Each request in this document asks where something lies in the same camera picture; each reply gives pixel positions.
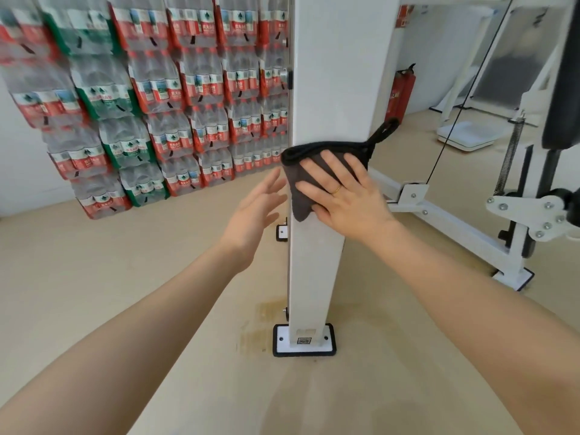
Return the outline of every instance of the white wall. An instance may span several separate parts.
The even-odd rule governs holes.
[[[0,80],[0,217],[74,198]]]
[[[405,28],[397,64],[403,70],[415,66],[417,82],[407,113],[437,105],[447,94],[465,62],[480,17],[469,6],[417,6]]]

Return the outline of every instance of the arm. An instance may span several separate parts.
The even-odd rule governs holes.
[[[239,205],[223,238],[38,374],[0,409],[0,433],[125,434],[223,289],[253,260],[287,196],[272,171]]]
[[[340,183],[311,160],[302,163],[326,189],[296,186],[320,204],[313,208],[318,218],[364,243],[407,282],[524,433],[580,433],[580,335],[532,300],[413,236],[388,211],[363,165],[344,157],[358,182],[328,151],[323,158]]]

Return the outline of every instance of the person's left hand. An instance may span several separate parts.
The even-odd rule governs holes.
[[[278,219],[278,212],[270,212],[288,199],[286,194],[277,193],[287,183],[285,178],[279,179],[280,171],[278,167],[270,172],[240,202],[220,240],[222,246],[233,249],[236,257],[240,258],[238,272],[250,266],[264,229]]]

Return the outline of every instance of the person's right hand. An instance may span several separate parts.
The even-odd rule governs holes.
[[[381,191],[359,159],[352,154],[344,154],[344,159],[359,180],[357,182],[333,153],[326,150],[321,155],[340,182],[311,159],[305,159],[301,161],[301,166],[326,191],[308,182],[296,183],[299,191],[318,203],[312,208],[320,221],[345,237],[366,244],[379,230],[397,223]]]

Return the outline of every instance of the forearm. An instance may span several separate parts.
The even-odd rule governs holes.
[[[368,246],[410,285],[439,329],[481,372],[520,426],[535,424],[539,431],[526,433],[546,430],[535,418],[550,412],[543,402],[549,395],[569,394],[568,403],[555,403],[553,397],[548,402],[559,407],[552,415],[560,413],[560,423],[570,424],[562,421],[566,407],[580,405],[576,331],[535,302],[432,249],[397,222]],[[549,422],[554,428],[554,421]]]
[[[127,433],[236,269],[222,246],[206,251],[20,390],[0,409],[0,433]]]

